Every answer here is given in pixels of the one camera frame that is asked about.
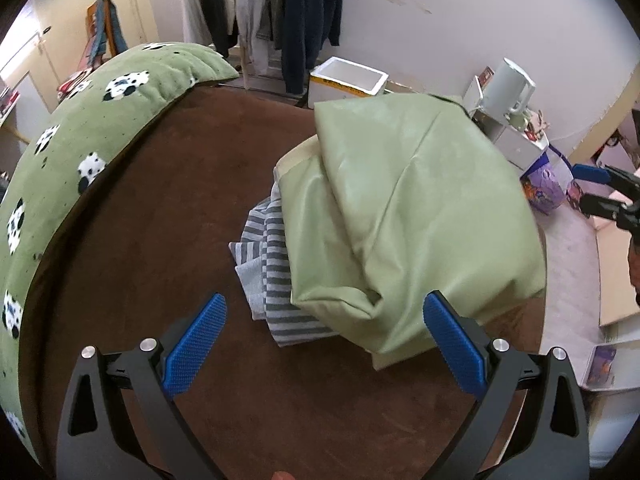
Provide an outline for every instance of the striped cloth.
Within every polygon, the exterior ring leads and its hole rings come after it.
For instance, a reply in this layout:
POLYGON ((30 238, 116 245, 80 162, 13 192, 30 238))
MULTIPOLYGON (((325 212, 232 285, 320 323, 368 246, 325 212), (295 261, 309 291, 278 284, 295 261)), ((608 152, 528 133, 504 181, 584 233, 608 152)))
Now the striped cloth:
POLYGON ((271 197, 263 200, 251 211, 244 225, 240 242, 229 244, 236 260, 236 272, 247 296, 254 319, 266 319, 273 339, 278 346, 288 346, 337 335, 290 303, 291 274, 285 244, 282 202, 278 184, 273 184, 271 197), (262 311, 252 301, 252 285, 258 276, 259 266, 252 265, 261 260, 262 311))

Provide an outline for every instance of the green blanket with dog print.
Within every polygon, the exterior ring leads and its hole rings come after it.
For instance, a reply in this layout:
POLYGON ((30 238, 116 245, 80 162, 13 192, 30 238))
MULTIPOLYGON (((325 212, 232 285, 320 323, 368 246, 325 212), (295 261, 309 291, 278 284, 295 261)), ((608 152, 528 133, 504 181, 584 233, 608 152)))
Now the green blanket with dog print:
POLYGON ((198 83, 237 76, 220 54, 204 46, 134 47, 78 85, 18 163, 0 205, 0 219, 7 225, 6 243, 0 242, 0 406, 34 458, 32 440, 40 437, 34 436, 37 428, 30 419, 25 422, 20 404, 20 389, 26 386, 20 383, 18 355, 35 303, 32 283, 47 247, 65 218, 86 205, 87 190, 97 189, 105 168, 116 165, 156 116, 198 83))

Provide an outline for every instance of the silver bolt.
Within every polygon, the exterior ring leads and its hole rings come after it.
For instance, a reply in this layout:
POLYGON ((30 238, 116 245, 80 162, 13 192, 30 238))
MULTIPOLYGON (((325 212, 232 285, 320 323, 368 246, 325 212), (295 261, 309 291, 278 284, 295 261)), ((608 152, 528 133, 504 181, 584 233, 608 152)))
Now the silver bolt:
POLYGON ((554 357, 556 359, 558 359, 559 361, 563 361, 566 359, 566 352, 564 351, 563 348, 560 348, 559 346, 556 346, 553 351, 552 354, 554 355, 554 357))
POLYGON ((158 343, 155 339, 153 339, 152 337, 147 337, 140 342, 140 349, 143 352, 151 352, 157 344, 158 343))
POLYGON ((494 339, 494 348, 498 352, 506 352, 509 349, 509 342, 506 339, 494 339))
POLYGON ((95 346, 85 346, 80 352, 80 355, 85 359, 90 359, 95 355, 95 346))

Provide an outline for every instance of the white plastic jug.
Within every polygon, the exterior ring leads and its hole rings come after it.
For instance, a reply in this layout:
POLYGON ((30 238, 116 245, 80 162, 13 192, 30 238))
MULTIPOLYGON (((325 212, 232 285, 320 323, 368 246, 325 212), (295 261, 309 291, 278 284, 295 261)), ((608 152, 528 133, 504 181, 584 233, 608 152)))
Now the white plastic jug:
POLYGON ((500 123, 508 123, 511 114, 519 114, 529 104, 536 84, 510 59, 498 67, 484 89, 480 109, 500 123))

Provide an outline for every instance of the brown blanket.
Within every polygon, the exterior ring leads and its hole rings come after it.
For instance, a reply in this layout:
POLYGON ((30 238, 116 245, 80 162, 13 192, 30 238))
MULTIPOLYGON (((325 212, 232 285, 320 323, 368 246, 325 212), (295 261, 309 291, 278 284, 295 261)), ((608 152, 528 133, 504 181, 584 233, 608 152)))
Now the brown blanket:
MULTIPOLYGON (((308 110, 219 88, 196 88, 127 156, 86 212, 49 305, 40 421, 50 459, 66 384, 83 346, 133 348, 214 292, 225 329, 176 403, 231 480, 419 479, 470 409, 437 350, 375 372, 336 337, 279 349, 253 322, 227 249, 268 196, 277 160, 314 134, 308 110)), ((490 327, 537 351, 542 300, 490 327)), ((129 397, 152 463, 162 466, 129 397)), ((513 424, 503 427, 492 459, 513 424)))

